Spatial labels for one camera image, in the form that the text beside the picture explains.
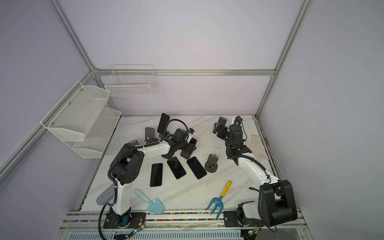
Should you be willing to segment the phone from stand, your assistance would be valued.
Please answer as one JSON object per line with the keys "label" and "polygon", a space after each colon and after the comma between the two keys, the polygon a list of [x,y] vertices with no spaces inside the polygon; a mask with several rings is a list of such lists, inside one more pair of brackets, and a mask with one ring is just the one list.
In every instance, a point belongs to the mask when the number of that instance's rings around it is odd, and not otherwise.
{"label": "phone from stand", "polygon": [[187,174],[177,157],[167,160],[167,164],[177,180]]}
{"label": "phone from stand", "polygon": [[200,161],[196,157],[192,157],[189,160],[187,160],[187,164],[198,180],[207,175],[206,170],[204,169],[204,167],[201,165]]}
{"label": "phone from stand", "polygon": [[162,185],[163,164],[153,164],[151,168],[150,187],[159,187]]}

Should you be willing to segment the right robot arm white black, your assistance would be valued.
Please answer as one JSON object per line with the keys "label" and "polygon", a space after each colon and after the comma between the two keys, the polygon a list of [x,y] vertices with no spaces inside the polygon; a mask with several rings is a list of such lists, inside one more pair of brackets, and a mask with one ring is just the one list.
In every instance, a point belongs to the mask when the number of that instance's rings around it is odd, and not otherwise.
{"label": "right robot arm white black", "polygon": [[256,160],[251,149],[245,145],[243,119],[240,116],[235,117],[228,127],[226,123],[227,119],[219,117],[213,134],[225,142],[227,158],[244,169],[254,182],[260,183],[257,207],[262,223],[270,228],[295,221],[298,212],[291,183],[280,180]]}

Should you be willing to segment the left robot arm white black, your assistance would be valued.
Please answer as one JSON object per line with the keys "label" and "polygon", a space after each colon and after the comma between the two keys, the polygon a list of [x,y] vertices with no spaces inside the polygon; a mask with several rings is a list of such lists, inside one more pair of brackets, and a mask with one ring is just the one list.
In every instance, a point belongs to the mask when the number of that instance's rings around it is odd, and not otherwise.
{"label": "left robot arm white black", "polygon": [[114,213],[122,216],[131,210],[132,182],[139,176],[144,160],[157,156],[170,160],[177,151],[181,151],[182,156],[188,159],[196,150],[194,132],[192,128],[179,128],[173,134],[164,130],[157,142],[145,145],[130,142],[122,147],[108,171],[108,178],[114,184]]}

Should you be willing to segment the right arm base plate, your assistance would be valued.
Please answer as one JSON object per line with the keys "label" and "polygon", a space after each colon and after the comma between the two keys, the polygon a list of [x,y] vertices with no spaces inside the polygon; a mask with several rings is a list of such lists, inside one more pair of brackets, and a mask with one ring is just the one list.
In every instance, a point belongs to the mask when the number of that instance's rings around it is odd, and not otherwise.
{"label": "right arm base plate", "polygon": [[235,211],[224,211],[224,224],[225,227],[240,228],[264,226],[255,201],[238,204]]}

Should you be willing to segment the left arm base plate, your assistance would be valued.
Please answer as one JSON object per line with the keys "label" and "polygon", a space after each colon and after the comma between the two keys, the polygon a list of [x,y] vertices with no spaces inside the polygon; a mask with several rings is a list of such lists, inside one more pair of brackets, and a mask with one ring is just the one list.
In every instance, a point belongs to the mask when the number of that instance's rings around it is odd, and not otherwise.
{"label": "left arm base plate", "polygon": [[112,207],[106,214],[106,219],[103,225],[104,229],[136,229],[145,224],[146,213],[131,212],[129,209],[124,214],[117,214]]}

